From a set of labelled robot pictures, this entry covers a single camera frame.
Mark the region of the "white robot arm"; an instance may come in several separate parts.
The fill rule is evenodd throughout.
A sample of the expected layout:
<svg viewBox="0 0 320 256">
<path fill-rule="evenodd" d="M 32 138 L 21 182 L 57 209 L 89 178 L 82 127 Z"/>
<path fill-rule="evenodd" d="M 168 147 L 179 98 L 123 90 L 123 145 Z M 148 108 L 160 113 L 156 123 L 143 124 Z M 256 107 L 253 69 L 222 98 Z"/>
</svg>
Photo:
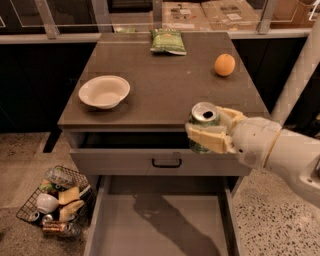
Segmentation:
<svg viewBox="0 0 320 256">
<path fill-rule="evenodd" d="M 307 202 L 320 207 L 320 141 L 284 129 L 282 125 L 297 103 L 320 62 L 320 20 L 317 20 L 278 97 L 271 118 L 246 117 L 220 107 L 220 124 L 202 127 L 187 123 L 189 139 L 219 154 L 232 153 L 255 170 L 279 175 Z"/>
</svg>

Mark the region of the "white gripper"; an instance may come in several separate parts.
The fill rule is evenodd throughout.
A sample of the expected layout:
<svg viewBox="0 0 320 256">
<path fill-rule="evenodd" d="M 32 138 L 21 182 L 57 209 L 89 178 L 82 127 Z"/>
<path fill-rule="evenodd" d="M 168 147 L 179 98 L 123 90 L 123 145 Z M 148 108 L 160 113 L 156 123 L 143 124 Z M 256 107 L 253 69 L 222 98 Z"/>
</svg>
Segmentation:
<svg viewBox="0 0 320 256">
<path fill-rule="evenodd" d="M 217 106 L 218 126 L 202 127 L 186 123 L 187 136 L 206 149 L 224 154 L 233 147 L 238 161 L 250 168 L 263 168 L 276 138 L 279 123 L 262 117 L 247 118 L 238 110 Z"/>
</svg>

